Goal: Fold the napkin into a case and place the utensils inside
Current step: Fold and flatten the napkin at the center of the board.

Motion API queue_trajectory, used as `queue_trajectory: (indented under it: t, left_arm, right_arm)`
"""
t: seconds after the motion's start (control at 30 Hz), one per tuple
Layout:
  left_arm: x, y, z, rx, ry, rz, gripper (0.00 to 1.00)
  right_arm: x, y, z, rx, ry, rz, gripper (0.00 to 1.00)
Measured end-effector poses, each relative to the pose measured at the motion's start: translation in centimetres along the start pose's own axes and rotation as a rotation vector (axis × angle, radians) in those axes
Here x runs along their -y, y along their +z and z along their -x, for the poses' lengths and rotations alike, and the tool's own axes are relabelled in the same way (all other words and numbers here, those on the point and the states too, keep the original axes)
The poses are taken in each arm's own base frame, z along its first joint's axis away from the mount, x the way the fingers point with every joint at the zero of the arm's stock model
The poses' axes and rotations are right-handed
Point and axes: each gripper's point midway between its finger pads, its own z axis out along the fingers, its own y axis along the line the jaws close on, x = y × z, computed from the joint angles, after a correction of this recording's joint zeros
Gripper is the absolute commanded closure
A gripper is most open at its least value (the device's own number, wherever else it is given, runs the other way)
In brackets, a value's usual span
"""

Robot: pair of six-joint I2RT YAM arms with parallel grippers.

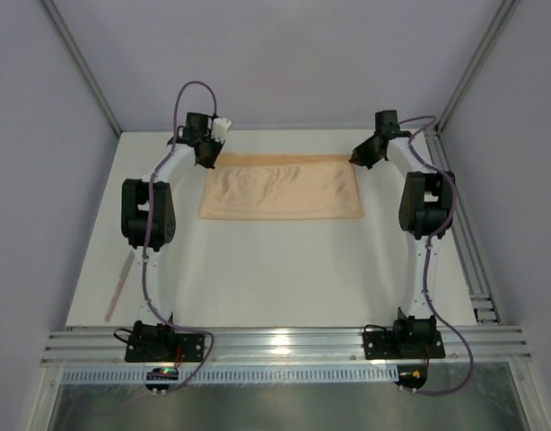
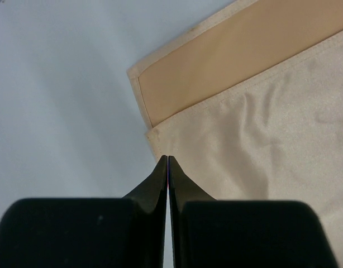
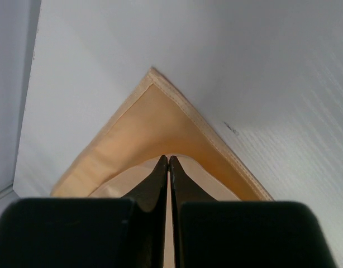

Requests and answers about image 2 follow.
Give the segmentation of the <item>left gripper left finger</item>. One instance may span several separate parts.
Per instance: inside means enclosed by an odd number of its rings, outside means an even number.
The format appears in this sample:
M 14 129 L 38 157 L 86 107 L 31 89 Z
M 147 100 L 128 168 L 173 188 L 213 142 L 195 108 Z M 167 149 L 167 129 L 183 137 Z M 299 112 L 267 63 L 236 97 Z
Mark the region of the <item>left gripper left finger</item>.
M 168 158 L 122 198 L 26 198 L 0 221 L 0 267 L 162 267 Z

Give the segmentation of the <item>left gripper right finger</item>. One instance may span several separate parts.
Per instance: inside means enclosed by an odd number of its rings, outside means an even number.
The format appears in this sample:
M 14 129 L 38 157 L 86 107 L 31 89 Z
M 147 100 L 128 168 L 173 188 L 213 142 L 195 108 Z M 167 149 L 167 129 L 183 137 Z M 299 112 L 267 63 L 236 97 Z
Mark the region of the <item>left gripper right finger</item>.
M 338 267 L 316 213 L 292 200 L 216 200 L 168 158 L 175 267 Z

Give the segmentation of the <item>orange cloth napkin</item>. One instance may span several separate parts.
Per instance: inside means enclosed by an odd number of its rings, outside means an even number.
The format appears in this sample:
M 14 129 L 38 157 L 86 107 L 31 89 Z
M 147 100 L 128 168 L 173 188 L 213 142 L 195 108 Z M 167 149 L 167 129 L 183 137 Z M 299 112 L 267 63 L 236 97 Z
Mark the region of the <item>orange cloth napkin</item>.
M 343 1 L 235 1 L 128 70 L 155 156 L 343 217 Z

